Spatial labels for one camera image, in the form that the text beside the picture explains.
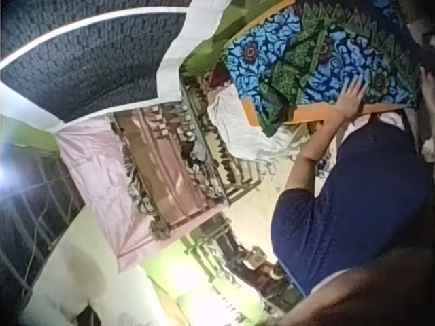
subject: pink cloth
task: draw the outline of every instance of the pink cloth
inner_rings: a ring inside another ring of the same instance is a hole
[[[61,157],[84,202],[96,215],[100,228],[118,258],[120,271],[153,258],[223,209],[218,205],[156,242],[148,227],[151,217],[141,214],[128,194],[122,144],[109,119],[97,117],[66,127],[55,134]]]

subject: fabric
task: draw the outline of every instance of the fabric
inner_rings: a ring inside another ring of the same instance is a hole
[[[418,107],[415,46],[389,0],[299,0],[236,38],[222,60],[272,135],[296,108],[335,103],[354,75],[370,82],[366,103]]]
[[[230,154],[243,160],[270,162],[274,158],[288,157],[298,153],[300,146],[309,139],[305,124],[293,132],[282,126],[271,138],[266,137],[261,128],[252,127],[234,84],[217,94],[207,113]]]
[[[335,272],[415,245],[431,195],[431,173],[412,138],[372,120],[340,146],[318,197],[302,189],[282,193],[271,225],[273,250],[308,295]]]
[[[60,155],[84,202],[95,214],[120,271],[155,257],[223,208],[217,205],[171,231],[168,240],[150,234],[152,216],[143,214],[128,192],[122,143],[107,117],[96,117],[55,134]]]
[[[179,101],[180,65],[215,33],[230,0],[82,2],[2,4],[3,115],[56,132]]]

